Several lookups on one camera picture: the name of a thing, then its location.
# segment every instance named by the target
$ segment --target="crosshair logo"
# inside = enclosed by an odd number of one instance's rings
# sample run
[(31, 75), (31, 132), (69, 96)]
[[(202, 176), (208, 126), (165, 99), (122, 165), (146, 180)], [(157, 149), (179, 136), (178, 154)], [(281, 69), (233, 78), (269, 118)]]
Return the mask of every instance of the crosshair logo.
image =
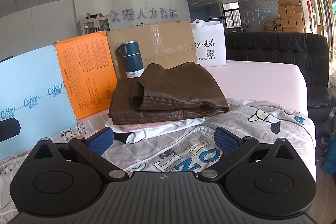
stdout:
[(159, 178), (162, 179), (162, 180), (166, 180), (167, 178), (169, 178), (169, 176), (161, 175), (161, 176), (159, 176)]

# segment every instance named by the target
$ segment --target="light blue box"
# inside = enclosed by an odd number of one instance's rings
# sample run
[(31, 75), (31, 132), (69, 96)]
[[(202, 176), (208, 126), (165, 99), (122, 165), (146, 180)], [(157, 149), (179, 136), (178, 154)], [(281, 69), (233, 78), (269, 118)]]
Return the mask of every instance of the light blue box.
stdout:
[(14, 117), (20, 134), (0, 142), (0, 159), (76, 125), (54, 45), (0, 63), (0, 121)]

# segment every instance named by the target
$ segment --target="wooden floor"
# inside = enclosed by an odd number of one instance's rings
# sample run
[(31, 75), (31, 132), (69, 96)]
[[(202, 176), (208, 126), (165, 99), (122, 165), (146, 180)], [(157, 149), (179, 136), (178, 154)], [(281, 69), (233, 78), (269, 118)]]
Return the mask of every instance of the wooden floor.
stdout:
[(315, 162), (317, 195), (308, 215), (318, 224), (331, 224), (336, 219), (336, 185), (332, 175), (322, 170), (322, 161)]

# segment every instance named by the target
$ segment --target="cabinet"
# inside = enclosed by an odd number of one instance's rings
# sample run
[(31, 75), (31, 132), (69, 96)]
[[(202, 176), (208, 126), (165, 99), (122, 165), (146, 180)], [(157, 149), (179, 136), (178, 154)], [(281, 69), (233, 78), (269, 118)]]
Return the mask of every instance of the cabinet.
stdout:
[(110, 17), (97, 17), (81, 20), (77, 23), (78, 35), (84, 35), (93, 32), (111, 31), (111, 18)]

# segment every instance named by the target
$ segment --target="stack of folded clothes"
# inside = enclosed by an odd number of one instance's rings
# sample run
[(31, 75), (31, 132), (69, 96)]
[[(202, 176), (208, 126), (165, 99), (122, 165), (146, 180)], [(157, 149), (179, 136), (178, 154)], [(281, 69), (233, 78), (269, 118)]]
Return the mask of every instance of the stack of folded clothes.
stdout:
[(138, 78), (118, 80), (106, 126), (115, 139), (135, 143), (228, 112), (216, 80), (199, 64), (171, 69), (150, 64)]

